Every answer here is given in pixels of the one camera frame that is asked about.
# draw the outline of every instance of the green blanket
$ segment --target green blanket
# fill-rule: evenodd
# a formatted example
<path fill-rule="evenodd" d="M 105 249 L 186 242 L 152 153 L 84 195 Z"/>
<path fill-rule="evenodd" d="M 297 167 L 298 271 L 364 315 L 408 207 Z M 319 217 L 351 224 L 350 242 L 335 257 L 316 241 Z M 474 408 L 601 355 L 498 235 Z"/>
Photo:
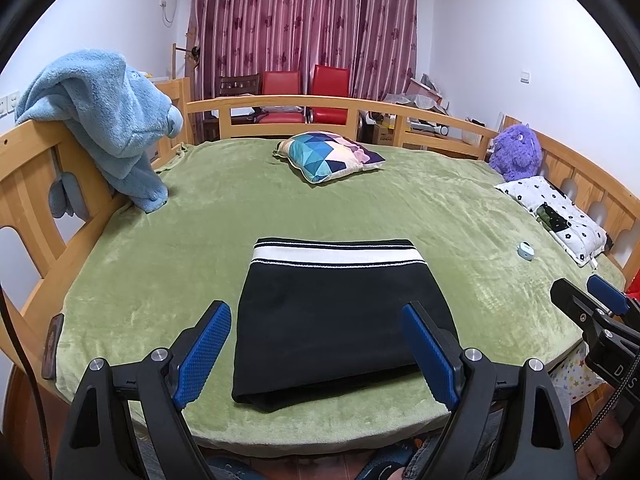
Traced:
<path fill-rule="evenodd" d="M 60 392 L 71 399 L 87 363 L 136 361 L 168 346 L 212 300 L 236 312 L 260 237 L 306 240 L 408 238 L 427 261 L 452 311 L 460 343 L 492 360 L 557 359 L 580 330 L 549 299 L 556 278 L 584 287 L 591 273 L 507 195 L 484 162 L 375 146 L 377 171 L 312 186 L 271 154 L 274 140 L 188 147 L 162 173 L 170 199 L 144 214 L 118 211 L 69 291 L 58 346 Z M 532 262 L 516 253 L 527 241 Z M 617 286 L 605 258 L 598 272 Z M 447 413 L 418 374 L 332 399 L 263 414 L 231 399 L 235 331 L 196 402 L 185 410 L 203 444 L 279 456 L 380 447 Z M 142 420 L 138 403 L 134 418 Z"/>

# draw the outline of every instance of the wooden chair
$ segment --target wooden chair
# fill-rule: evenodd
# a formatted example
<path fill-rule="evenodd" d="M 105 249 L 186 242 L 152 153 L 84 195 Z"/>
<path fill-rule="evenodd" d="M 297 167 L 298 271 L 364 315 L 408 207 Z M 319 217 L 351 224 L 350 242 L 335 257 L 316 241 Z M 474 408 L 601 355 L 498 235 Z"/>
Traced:
<path fill-rule="evenodd" d="M 238 77 L 216 76 L 214 93 L 216 97 L 233 97 L 242 94 L 260 95 L 262 92 L 260 74 Z"/>
<path fill-rule="evenodd" d="M 349 97 L 349 76 L 346 68 L 316 65 L 314 80 L 311 83 L 311 95 Z M 312 123 L 346 124 L 347 110 L 343 108 L 311 108 Z"/>
<path fill-rule="evenodd" d="M 238 77 L 216 76 L 216 84 L 213 88 L 215 97 L 235 97 L 243 94 L 260 95 L 262 92 L 262 75 L 241 75 Z M 253 124 L 255 114 L 235 116 L 232 124 Z M 211 114 L 206 114 L 204 119 L 204 140 L 217 140 L 220 138 L 220 126 L 218 119 Z"/>
<path fill-rule="evenodd" d="M 300 71 L 265 72 L 262 76 L 262 91 L 265 95 L 300 94 Z M 260 124 L 304 123 L 301 112 L 268 112 L 258 119 Z"/>

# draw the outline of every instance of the purple plush toy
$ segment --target purple plush toy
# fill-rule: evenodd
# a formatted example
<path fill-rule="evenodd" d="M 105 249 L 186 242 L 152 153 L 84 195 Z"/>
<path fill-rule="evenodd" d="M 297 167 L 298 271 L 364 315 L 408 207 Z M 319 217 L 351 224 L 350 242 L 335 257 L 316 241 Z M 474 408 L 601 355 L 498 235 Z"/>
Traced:
<path fill-rule="evenodd" d="M 538 174 L 541 163 L 540 143 L 528 124 L 515 124 L 495 137 L 489 166 L 500 173 L 505 182 Z"/>

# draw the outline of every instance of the blue gripper pad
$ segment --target blue gripper pad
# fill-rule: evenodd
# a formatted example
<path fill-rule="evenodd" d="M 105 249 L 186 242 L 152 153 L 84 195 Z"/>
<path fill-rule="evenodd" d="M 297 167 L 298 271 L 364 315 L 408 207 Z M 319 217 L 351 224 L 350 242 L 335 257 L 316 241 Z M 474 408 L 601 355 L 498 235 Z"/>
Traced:
<path fill-rule="evenodd" d="M 587 280 L 587 291 L 616 316 L 624 316 L 629 310 L 626 296 L 597 274 Z"/>
<path fill-rule="evenodd" d="M 174 404 L 178 409 L 183 410 L 200 396 L 230 331 L 231 309 L 228 304 L 221 303 L 180 365 L 174 393 Z"/>
<path fill-rule="evenodd" d="M 453 367 L 410 304 L 402 308 L 402 331 L 433 398 L 453 412 L 460 403 Z"/>

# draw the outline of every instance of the cable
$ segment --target cable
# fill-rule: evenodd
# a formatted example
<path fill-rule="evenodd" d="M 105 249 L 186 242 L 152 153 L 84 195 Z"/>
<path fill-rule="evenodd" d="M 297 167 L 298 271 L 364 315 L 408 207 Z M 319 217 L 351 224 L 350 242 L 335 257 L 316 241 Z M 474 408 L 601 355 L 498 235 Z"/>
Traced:
<path fill-rule="evenodd" d="M 175 0 L 175 5 L 174 5 L 174 15 L 171 17 L 171 21 L 169 21 L 169 18 L 166 16 L 166 4 L 164 4 L 162 7 L 162 24 L 166 27 L 166 28 L 171 28 L 171 26 L 174 24 L 174 20 L 175 20 L 175 13 L 178 12 L 178 0 Z"/>
<path fill-rule="evenodd" d="M 9 307 L 4 300 L 4 291 L 2 290 L 2 284 L 0 283 L 0 314 L 2 315 L 2 321 L 4 322 L 4 328 L 11 343 L 14 345 L 15 352 L 18 354 L 18 358 L 22 363 L 24 372 L 27 374 L 29 384 L 31 386 L 31 393 L 33 394 L 33 400 L 36 403 L 36 410 L 38 412 L 38 420 L 40 422 L 40 434 L 42 436 L 42 448 L 44 450 L 44 469 L 47 480 L 52 479 L 51 473 L 51 449 L 49 445 L 49 433 L 47 433 L 47 421 L 44 416 L 44 407 L 42 405 L 42 397 L 40 396 L 40 390 L 38 389 L 38 381 L 36 375 L 31 368 L 31 363 L 27 359 L 27 355 L 24 353 L 24 349 L 20 343 L 17 333 L 15 332 L 14 322 L 11 320 L 11 314 L 9 313 Z"/>
<path fill-rule="evenodd" d="M 596 430 L 598 425 L 604 420 L 607 414 L 613 409 L 622 395 L 622 392 L 625 391 L 625 388 L 628 386 L 631 378 L 636 374 L 636 370 L 638 369 L 638 365 L 640 365 L 640 348 L 636 353 L 636 357 L 629 370 L 626 372 L 624 378 L 620 381 L 620 384 L 616 388 L 616 391 L 613 392 L 613 395 L 609 397 L 607 403 L 602 407 L 602 409 L 598 412 L 598 414 L 594 417 L 591 423 L 587 426 L 587 428 L 582 432 L 582 434 L 578 437 L 578 439 L 574 442 L 574 451 L 578 451 L 587 439 L 591 436 L 591 434 Z"/>

